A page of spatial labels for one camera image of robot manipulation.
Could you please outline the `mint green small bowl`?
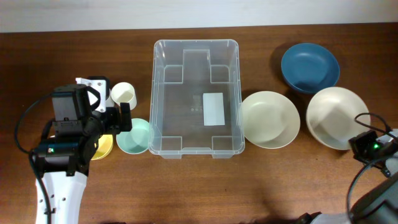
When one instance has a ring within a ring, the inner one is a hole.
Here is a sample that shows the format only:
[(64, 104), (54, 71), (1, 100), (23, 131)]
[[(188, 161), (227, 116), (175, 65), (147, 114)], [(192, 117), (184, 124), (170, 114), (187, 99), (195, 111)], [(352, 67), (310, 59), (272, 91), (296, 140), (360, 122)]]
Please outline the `mint green small bowl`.
[(141, 154), (148, 150), (150, 125), (140, 118), (131, 120), (132, 129), (129, 132), (121, 132), (116, 136), (118, 147), (128, 154)]

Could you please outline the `yellow small bowl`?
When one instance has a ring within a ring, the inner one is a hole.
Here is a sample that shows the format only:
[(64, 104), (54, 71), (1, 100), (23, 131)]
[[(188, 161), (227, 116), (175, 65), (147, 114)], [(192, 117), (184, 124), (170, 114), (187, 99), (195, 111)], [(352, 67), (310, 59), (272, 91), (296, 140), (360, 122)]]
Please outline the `yellow small bowl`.
[(98, 148), (94, 156), (92, 157), (92, 161), (99, 160), (105, 158), (113, 148), (113, 135), (105, 134), (102, 135), (98, 140)]

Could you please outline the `dark blue bowl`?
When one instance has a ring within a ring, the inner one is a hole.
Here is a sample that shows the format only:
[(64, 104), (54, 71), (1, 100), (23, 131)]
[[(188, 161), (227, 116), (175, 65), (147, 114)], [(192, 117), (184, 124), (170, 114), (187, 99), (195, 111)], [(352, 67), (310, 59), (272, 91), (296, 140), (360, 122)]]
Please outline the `dark blue bowl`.
[(333, 87), (340, 79), (340, 65), (336, 57), (318, 44), (291, 46), (283, 54), (280, 67), (286, 84), (304, 94), (316, 94)]

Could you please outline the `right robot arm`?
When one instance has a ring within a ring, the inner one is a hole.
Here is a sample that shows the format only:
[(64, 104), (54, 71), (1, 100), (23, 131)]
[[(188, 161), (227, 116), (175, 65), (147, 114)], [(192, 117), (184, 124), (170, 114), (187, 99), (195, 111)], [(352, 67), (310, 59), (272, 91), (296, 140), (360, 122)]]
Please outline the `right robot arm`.
[[(364, 164), (352, 181), (346, 196), (345, 213), (329, 215), (306, 213), (296, 223), (349, 224), (397, 223), (397, 130), (381, 137), (367, 131), (349, 140), (354, 158)], [(351, 194), (359, 178), (370, 168), (380, 168), (387, 177), (381, 184), (364, 194), (354, 205)]]

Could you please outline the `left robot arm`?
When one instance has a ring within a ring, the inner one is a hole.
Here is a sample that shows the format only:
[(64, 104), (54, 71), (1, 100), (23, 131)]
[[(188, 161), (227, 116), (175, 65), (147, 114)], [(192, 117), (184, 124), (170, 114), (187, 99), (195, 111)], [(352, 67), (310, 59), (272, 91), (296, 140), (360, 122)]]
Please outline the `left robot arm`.
[(44, 127), (40, 143), (29, 154), (36, 178), (36, 223), (78, 223), (90, 161), (104, 134), (132, 129), (129, 103), (96, 110), (89, 95), (101, 93), (90, 86), (60, 86), (51, 94), (54, 119)]

